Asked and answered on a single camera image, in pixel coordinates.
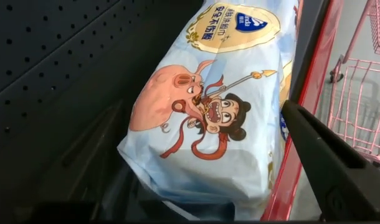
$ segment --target black perforated panel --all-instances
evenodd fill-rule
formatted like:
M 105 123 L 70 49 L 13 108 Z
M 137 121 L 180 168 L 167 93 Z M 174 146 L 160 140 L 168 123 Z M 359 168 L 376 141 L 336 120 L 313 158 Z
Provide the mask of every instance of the black perforated panel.
M 89 4 L 86 0 L 77 0 L 80 1 Z M 12 99 L 10 105 L 1 101 L 0 110 L 13 106 L 10 111 L 14 112 L 15 108 L 17 113 L 11 116 L 14 123 L 4 120 L 10 124 L 10 132 L 2 130 L 0 133 L 5 136 L 4 141 L 0 141 L 3 145 L 0 147 L 0 223 L 25 219 L 31 211 L 28 207 L 40 202 L 58 200 L 69 203 L 78 198 L 103 202 L 103 207 L 108 208 L 105 218 L 118 222 L 124 220 L 127 192 L 110 179 L 115 175 L 121 177 L 116 165 L 123 160 L 116 145 L 123 135 L 119 132 L 108 135 L 92 132 L 85 141 L 88 143 L 74 150 L 72 146 L 92 121 L 117 101 L 123 100 L 123 111 L 130 111 L 147 79 L 201 4 L 202 0 L 117 2 L 32 68 L 35 70 L 43 63 L 51 62 L 43 67 L 43 77 L 35 73 L 26 91 L 15 83 L 4 90 L 16 86 L 17 96 L 25 98 L 20 94 L 31 93 L 45 85 L 44 91 L 48 95 L 36 95 L 47 100 L 38 103 L 38 97 L 33 98 L 36 101 L 33 107 L 20 107 L 15 103 L 17 100 Z M 61 56 L 56 66 L 54 58 L 49 57 L 58 54 Z M 73 58 L 83 58 L 80 69 Z M 70 75 L 68 79 L 65 78 L 67 73 Z M 27 110 L 24 119 L 20 112 L 26 108 L 33 110 Z M 116 121 L 114 125 L 124 130 L 127 121 L 125 117 L 125 122 Z M 117 189 L 119 194 L 109 193 L 107 186 Z
M 0 0 L 0 147 L 155 5 Z

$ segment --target light blue packaging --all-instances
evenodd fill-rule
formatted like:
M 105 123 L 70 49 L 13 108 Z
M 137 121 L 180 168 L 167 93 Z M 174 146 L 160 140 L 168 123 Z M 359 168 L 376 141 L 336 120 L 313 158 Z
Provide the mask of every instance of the light blue packaging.
M 118 150 L 167 204 L 232 202 L 235 220 L 262 216 L 287 137 L 279 95 L 294 7 L 206 0 L 150 77 Z

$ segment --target gray floor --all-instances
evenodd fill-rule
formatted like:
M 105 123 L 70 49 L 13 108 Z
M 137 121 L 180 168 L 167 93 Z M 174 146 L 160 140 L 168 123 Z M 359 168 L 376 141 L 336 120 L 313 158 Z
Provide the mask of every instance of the gray floor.
M 321 119 L 323 122 L 326 122 L 327 119 L 332 87 L 332 85 L 328 83 L 328 80 L 330 79 L 328 72 L 335 67 L 338 57 L 341 54 L 346 53 L 346 50 L 351 41 L 354 30 L 356 29 L 356 25 L 359 21 L 360 15 L 363 11 L 365 4 L 366 0 L 344 0 L 344 8 L 338 26 L 333 50 L 331 52 L 328 71 L 326 74 L 326 83 L 323 87 L 323 92 L 320 96 L 320 102 L 316 112 L 316 117 Z M 373 50 L 369 18 L 367 18 L 364 22 L 362 31 L 358 36 L 356 46 L 351 53 L 351 58 L 380 62 L 380 56 L 376 55 Z M 366 98 L 365 101 L 363 101 L 362 99 L 362 102 L 369 103 L 367 105 L 368 108 L 374 108 L 373 106 L 377 106 L 377 108 L 380 108 L 380 80 L 368 80 L 365 86 L 366 89 L 370 88 L 371 90 L 370 92 L 367 92 L 367 94 L 364 94 L 366 95 Z M 321 212 L 319 206 L 317 204 L 315 196 L 313 195 L 313 191 L 310 187 L 309 181 L 305 175 L 304 170 L 302 170 L 290 219 L 317 220 L 320 213 Z

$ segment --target trident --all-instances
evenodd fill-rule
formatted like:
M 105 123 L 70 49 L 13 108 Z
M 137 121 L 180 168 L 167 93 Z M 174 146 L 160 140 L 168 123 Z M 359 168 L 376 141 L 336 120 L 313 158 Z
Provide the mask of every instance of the trident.
M 234 86 L 236 86 L 236 85 L 238 85 L 238 84 L 240 84 L 240 83 L 242 83 L 242 82 L 244 82 L 244 81 L 246 81 L 246 80 L 248 80 L 248 79 L 250 79 L 250 78 L 259 79 L 259 78 L 262 78 L 262 76 L 269 77 L 269 76 L 273 75 L 274 73 L 276 73 L 275 70 L 262 70 L 262 73 L 259 73 L 259 72 L 251 72 L 250 75 L 247 75 L 246 77 L 241 78 L 241 79 L 237 80 L 236 82 L 234 82 L 234 83 L 228 85 L 228 86 L 224 89 L 224 91 L 226 91 L 226 90 L 228 90 L 228 89 L 230 89 L 230 88 L 232 88 L 232 87 L 234 87 Z M 213 91 L 212 93 L 208 93 L 207 96 L 211 96 L 211 95 L 213 95 L 213 94 L 220 93 L 221 91 L 222 91 L 222 90 L 216 90 L 216 91 Z

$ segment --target red shopping cart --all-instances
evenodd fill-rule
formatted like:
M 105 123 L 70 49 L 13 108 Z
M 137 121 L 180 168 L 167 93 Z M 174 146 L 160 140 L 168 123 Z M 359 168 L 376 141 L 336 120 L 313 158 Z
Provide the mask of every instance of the red shopping cart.
M 345 56 L 331 71 L 327 126 L 380 167 L 380 62 L 349 58 L 367 16 L 374 51 L 380 55 L 380 0 L 368 0 Z
M 301 6 L 302 2 L 300 2 L 300 8 L 298 9 L 300 12 L 302 11 Z M 315 113 L 321 94 L 342 7 L 342 0 L 330 1 L 310 66 L 306 72 L 298 103 L 311 113 Z M 289 219 L 301 168 L 302 165 L 297 151 L 291 137 L 289 137 L 275 187 L 261 220 Z

